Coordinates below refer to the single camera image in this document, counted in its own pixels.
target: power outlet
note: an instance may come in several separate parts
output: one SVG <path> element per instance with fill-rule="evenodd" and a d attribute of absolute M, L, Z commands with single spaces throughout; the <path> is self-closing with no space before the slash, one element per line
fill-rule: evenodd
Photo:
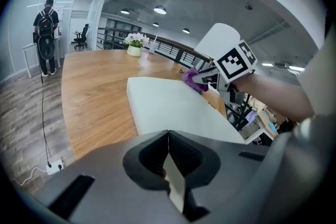
<path fill-rule="evenodd" d="M 58 159 L 57 161 L 51 163 L 51 167 L 49 167 L 47 165 L 46 168 L 47 168 L 48 175 L 53 175 L 53 174 L 59 172 L 60 170 L 64 169 L 64 163 L 62 162 L 61 159 Z"/>

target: black t-shirt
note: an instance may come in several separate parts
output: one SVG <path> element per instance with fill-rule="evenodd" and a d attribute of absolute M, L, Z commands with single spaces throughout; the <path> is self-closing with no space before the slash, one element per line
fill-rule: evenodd
<path fill-rule="evenodd" d="M 44 12 L 45 13 L 48 13 L 49 11 L 51 10 L 51 7 L 46 7 L 45 9 L 44 9 Z M 35 18 L 35 21 L 34 21 L 34 26 L 37 26 L 37 23 L 38 23 L 38 21 L 39 20 L 41 20 L 41 18 L 42 18 L 42 15 L 40 14 L 40 12 L 37 14 L 37 16 L 36 16 L 36 18 Z M 51 18 L 53 19 L 53 23 L 54 24 L 57 24 L 57 23 L 59 23 L 59 20 L 58 20 L 58 14 L 57 14 L 57 12 L 54 10 L 54 12 L 51 14 Z"/>

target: railing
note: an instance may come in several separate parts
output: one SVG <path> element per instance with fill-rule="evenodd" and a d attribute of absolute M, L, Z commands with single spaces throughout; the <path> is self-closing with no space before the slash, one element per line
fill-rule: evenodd
<path fill-rule="evenodd" d="M 98 28 L 97 48 L 106 49 L 128 49 L 128 46 L 123 43 L 125 37 L 129 33 L 138 33 L 137 31 L 117 29 L 117 28 Z M 155 35 L 140 32 L 150 39 L 152 44 L 156 38 Z M 169 58 L 185 67 L 191 68 L 196 66 L 199 61 L 204 60 L 209 62 L 209 59 L 198 52 L 195 52 L 193 48 L 184 44 L 169 40 L 163 37 L 156 38 L 155 53 Z"/>

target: person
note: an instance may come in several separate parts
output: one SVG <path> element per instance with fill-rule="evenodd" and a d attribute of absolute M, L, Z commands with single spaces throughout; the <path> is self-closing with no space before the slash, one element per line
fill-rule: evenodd
<path fill-rule="evenodd" d="M 303 88 L 272 80 L 254 73 L 232 82 L 238 92 L 248 93 L 281 115 L 301 122 L 314 115 Z"/>
<path fill-rule="evenodd" d="M 50 12 L 50 10 L 52 9 L 54 5 L 54 0 L 47 0 L 46 3 L 44 4 L 44 12 L 45 13 L 48 13 Z M 59 20 L 58 20 L 58 14 L 56 11 L 52 11 L 50 13 L 50 16 L 51 18 L 53 19 L 53 23 L 54 23 L 54 26 L 53 26 L 53 30 L 55 30 L 58 26 L 58 23 L 59 23 Z M 40 19 L 42 18 L 42 15 L 40 13 L 37 14 L 36 18 L 35 18 L 35 21 L 34 21 L 34 26 L 35 26 L 35 32 L 37 33 L 37 24 L 38 22 L 40 21 Z M 47 70 L 47 63 L 46 63 L 46 60 L 41 56 L 41 53 L 39 50 L 38 51 L 38 58 L 39 58 L 39 62 L 40 62 L 40 66 L 41 66 L 41 69 L 42 69 L 42 76 L 43 77 L 47 77 L 48 76 L 48 70 Z M 57 71 L 57 69 L 55 68 L 55 59 L 54 57 L 51 57 L 49 59 L 49 65 L 50 65 L 50 73 L 51 75 L 54 75 Z"/>

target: black office chair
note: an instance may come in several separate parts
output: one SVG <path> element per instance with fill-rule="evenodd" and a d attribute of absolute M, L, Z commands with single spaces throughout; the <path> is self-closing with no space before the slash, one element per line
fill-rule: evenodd
<path fill-rule="evenodd" d="M 82 47 L 84 49 L 84 46 L 87 46 L 86 41 L 86 32 L 88 31 L 89 24 L 85 24 L 85 27 L 83 28 L 82 34 L 78 34 L 79 38 L 75 38 L 74 41 L 78 42 L 77 45 L 74 46 L 75 50 L 77 47 Z"/>

